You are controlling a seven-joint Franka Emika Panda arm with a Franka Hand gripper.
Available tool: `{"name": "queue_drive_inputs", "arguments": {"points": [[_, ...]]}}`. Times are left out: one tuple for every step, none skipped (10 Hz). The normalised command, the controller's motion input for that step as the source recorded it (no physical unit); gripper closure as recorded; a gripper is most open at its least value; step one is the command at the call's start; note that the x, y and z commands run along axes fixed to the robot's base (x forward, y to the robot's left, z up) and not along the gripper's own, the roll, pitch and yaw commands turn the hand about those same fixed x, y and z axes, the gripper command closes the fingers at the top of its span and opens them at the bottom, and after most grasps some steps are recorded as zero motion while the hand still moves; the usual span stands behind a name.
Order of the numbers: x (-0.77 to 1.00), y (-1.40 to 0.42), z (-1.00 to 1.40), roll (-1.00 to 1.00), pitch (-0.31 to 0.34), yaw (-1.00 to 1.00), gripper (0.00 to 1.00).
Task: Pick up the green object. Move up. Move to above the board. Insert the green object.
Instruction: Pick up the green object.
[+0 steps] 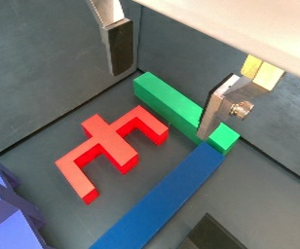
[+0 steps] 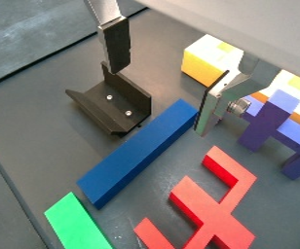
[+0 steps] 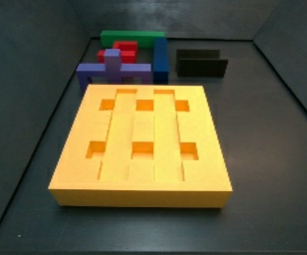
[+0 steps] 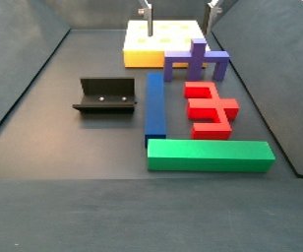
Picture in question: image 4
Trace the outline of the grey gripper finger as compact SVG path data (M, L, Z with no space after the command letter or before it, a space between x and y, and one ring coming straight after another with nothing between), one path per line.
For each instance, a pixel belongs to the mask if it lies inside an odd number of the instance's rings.
M210 2L206 4L206 28L204 32L208 33L212 22L216 18L216 16L222 13L222 4L223 0L210 0Z
M138 0L140 8L138 9L138 15L143 17L147 22L147 35L152 35L152 5L147 0Z

